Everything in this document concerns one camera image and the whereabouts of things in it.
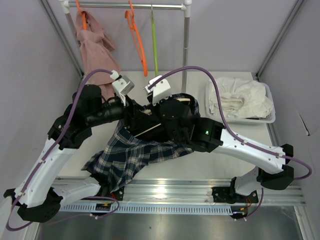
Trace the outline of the pink skirt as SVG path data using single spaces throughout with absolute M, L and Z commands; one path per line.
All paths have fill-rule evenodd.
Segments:
M 80 55 L 84 67 L 84 74 L 88 75 L 94 70 L 104 69 L 108 71 L 121 71 L 120 65 L 112 55 L 116 49 L 115 43 L 107 36 L 105 29 L 88 11 L 88 30 L 82 28 L 82 19 L 78 14 L 76 17 L 76 37 L 80 42 Z

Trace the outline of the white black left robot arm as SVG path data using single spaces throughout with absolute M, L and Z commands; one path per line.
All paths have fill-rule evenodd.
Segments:
M 85 198 L 103 200 L 109 188 L 89 176 L 83 181 L 53 188 L 52 184 L 66 162 L 82 143 L 92 136 L 92 128 L 118 120 L 133 130 L 147 121 L 151 111 L 125 96 L 114 96 L 103 101 L 97 85 L 84 85 L 72 96 L 72 104 L 58 117 L 48 132 L 48 138 L 37 162 L 29 175 L 17 188 L 8 189 L 4 197 L 12 198 L 19 217 L 27 222 L 45 223 L 52 219 L 61 207 Z

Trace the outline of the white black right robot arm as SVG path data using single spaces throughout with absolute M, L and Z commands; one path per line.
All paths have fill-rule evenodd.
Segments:
M 286 150 L 293 147 L 274 147 L 251 143 L 226 125 L 206 117 L 195 116 L 191 106 L 177 99 L 163 100 L 155 106 L 156 116 L 169 139 L 195 152 L 219 153 L 254 165 L 242 176 L 233 177 L 229 187 L 213 187 L 216 203 L 243 203 L 260 187 L 282 191 L 294 180 L 294 169 L 287 164 Z

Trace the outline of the cream wooden hanger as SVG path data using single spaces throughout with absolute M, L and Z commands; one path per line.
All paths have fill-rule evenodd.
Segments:
M 170 97 L 168 99 L 191 99 L 191 109 L 192 109 L 192 106 L 194 104 L 194 100 L 190 96 L 186 96 L 186 97 L 179 96 L 179 97 L 175 97 L 175 98 Z M 142 140 L 145 140 L 145 141 L 157 141 L 157 135 L 159 134 L 160 125 L 161 125 L 159 117 L 158 117 L 157 107 L 164 101 L 166 101 L 166 100 L 161 100 L 160 103 L 158 103 L 156 105 L 149 104 L 147 106 L 147 108 L 144 111 L 144 113 L 146 113 L 149 116 L 153 117 L 153 119 L 155 120 L 155 125 L 153 127 L 149 128 L 148 130 L 145 130 L 144 132 L 131 132 L 131 134 L 135 138 L 142 139 Z

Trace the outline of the navy plaid skirt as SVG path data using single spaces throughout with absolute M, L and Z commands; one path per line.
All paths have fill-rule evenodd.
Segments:
M 145 166 L 176 159 L 194 151 L 172 141 L 144 141 L 135 138 L 119 120 L 104 150 L 94 154 L 82 167 L 106 183 L 115 192 L 130 183 Z

